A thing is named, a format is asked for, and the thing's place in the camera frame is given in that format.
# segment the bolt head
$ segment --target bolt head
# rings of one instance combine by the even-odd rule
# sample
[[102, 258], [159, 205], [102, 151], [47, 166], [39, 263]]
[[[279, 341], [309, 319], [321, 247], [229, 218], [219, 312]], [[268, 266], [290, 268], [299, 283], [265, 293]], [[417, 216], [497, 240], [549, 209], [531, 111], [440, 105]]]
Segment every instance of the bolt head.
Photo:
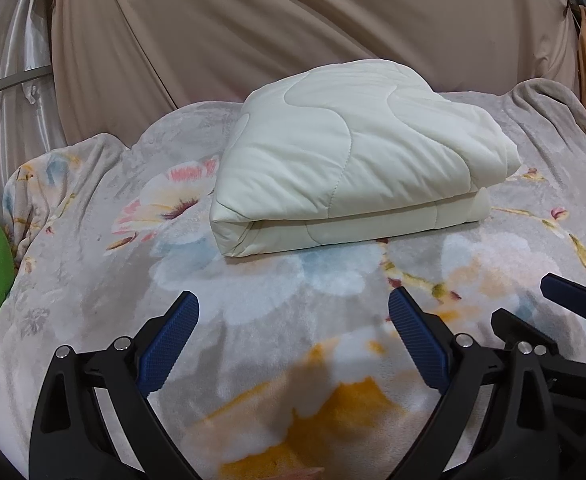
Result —
[[462, 348], [468, 348], [473, 345], [473, 338], [468, 334], [457, 334], [455, 336], [455, 342]]
[[527, 341], [520, 341], [518, 343], [518, 350], [522, 352], [522, 354], [530, 354], [533, 351], [533, 347], [531, 343]]
[[70, 353], [71, 353], [70, 346], [62, 345], [62, 346], [60, 346], [60, 348], [55, 350], [55, 357], [57, 357], [59, 359], [63, 359]]
[[115, 342], [113, 343], [113, 347], [115, 348], [115, 350], [126, 350], [127, 348], [129, 348], [129, 346], [131, 346], [131, 338], [129, 337], [118, 337], [117, 339], [115, 339]]

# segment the fabric wall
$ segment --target fabric wall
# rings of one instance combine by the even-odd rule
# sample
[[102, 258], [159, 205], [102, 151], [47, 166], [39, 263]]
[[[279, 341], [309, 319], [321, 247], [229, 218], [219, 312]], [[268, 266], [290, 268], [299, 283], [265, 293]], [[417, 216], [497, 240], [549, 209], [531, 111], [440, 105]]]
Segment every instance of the fabric wall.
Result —
[[243, 101], [316, 66], [382, 57], [436, 91], [578, 91], [567, 0], [55, 0], [53, 66], [69, 141], [133, 144], [198, 101]]
[[[44, 0], [0, 0], [0, 78], [50, 63]], [[0, 217], [17, 167], [65, 145], [52, 76], [0, 92]]]

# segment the fleece blanket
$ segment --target fleece blanket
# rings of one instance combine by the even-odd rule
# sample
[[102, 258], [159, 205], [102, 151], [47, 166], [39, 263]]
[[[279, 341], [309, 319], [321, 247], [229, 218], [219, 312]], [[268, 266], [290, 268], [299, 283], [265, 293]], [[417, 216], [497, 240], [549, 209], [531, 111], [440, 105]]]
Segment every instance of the fleece blanket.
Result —
[[[383, 480], [438, 401], [388, 321], [403, 284], [453, 332], [498, 344], [506, 308], [586, 360], [586, 321], [544, 300], [547, 272], [586, 283], [586, 112], [532, 80], [479, 105], [523, 166], [490, 189], [489, 218], [432, 232], [226, 259], [208, 209], [240, 105], [204, 103], [159, 120], [132, 149], [99, 135], [20, 167], [4, 195], [19, 273], [0, 311], [0, 447], [27, 472], [39, 388], [55, 348], [106, 348], [191, 290], [201, 315], [150, 403], [205, 479], [324, 468]], [[108, 396], [106, 423], [122, 458]], [[464, 459], [474, 416], [451, 465]]]

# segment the folded quilt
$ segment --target folded quilt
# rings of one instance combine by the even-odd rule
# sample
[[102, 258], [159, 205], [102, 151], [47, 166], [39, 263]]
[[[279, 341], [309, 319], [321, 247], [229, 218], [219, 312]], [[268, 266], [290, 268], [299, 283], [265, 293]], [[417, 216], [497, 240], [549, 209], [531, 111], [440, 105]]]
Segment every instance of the folded quilt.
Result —
[[484, 189], [520, 166], [482, 108], [373, 59], [271, 83], [242, 107], [210, 221], [226, 256], [369, 240], [477, 221]]

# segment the bed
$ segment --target bed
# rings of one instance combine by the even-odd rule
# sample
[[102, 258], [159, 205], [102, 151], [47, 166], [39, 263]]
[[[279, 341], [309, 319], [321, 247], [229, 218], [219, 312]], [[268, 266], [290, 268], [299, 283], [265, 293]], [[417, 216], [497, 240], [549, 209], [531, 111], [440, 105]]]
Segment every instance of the bed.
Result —
[[[524, 165], [490, 190], [486, 221], [405, 237], [221, 257], [208, 207], [237, 104], [181, 108], [130, 150], [102, 134], [22, 165], [4, 196], [20, 264], [0, 312], [4, 454], [26, 474], [55, 348], [104, 348], [181, 290], [198, 296], [200, 322], [150, 403], [203, 478], [310, 466], [325, 467], [326, 478], [384, 478], [438, 398], [387, 320], [388, 293], [400, 284], [454, 332], [494, 343], [490, 314], [504, 307], [586, 361], [586, 321], [539, 291], [547, 272], [586, 283], [583, 107], [541, 79], [504, 96], [446, 97], [489, 111]], [[182, 210], [180, 196], [194, 189], [198, 202]], [[100, 401], [122, 458], [135, 464]]]

